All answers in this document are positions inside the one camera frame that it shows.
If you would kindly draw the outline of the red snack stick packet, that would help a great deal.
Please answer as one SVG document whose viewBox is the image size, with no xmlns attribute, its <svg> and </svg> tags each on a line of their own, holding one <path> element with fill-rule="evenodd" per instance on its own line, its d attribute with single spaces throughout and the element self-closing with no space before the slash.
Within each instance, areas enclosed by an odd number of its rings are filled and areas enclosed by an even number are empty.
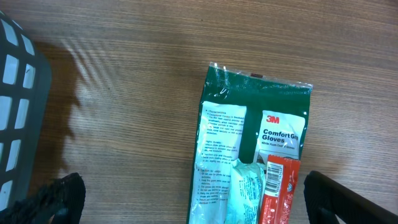
<svg viewBox="0 0 398 224">
<path fill-rule="evenodd" d="M 300 161 L 269 155 L 258 224 L 288 224 Z"/>
</svg>

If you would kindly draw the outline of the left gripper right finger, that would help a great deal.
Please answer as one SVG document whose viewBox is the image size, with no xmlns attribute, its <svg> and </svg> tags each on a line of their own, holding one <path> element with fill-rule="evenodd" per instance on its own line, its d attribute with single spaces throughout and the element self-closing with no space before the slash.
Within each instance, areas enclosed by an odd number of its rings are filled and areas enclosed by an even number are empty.
<svg viewBox="0 0 398 224">
<path fill-rule="evenodd" d="M 397 215 L 360 196 L 318 171 L 304 181 L 310 224 L 397 224 Z"/>
</svg>

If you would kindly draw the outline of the green 3M gloves package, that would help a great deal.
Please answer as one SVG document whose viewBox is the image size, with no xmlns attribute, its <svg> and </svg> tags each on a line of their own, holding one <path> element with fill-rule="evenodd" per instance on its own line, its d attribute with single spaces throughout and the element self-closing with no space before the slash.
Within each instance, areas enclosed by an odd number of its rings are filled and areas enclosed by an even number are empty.
<svg viewBox="0 0 398 224">
<path fill-rule="evenodd" d="M 211 62 L 201 94 L 187 223 L 223 223 L 230 163 L 299 160 L 313 85 Z"/>
</svg>

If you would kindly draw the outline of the light green wipes sachet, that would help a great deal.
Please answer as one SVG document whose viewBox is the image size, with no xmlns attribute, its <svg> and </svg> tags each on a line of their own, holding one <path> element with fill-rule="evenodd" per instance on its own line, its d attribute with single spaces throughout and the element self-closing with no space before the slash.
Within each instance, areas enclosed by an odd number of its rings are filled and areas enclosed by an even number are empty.
<svg viewBox="0 0 398 224">
<path fill-rule="evenodd" d="M 264 165 L 231 163 L 225 224 L 256 224 L 264 192 Z"/>
</svg>

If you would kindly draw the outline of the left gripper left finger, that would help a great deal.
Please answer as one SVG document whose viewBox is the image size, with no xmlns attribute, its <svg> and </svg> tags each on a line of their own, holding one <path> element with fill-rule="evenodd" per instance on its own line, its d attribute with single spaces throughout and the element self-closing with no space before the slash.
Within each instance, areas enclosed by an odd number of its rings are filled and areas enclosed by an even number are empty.
<svg viewBox="0 0 398 224">
<path fill-rule="evenodd" d="M 85 195 L 82 176 L 71 173 L 1 211 L 1 224 L 79 224 Z"/>
</svg>

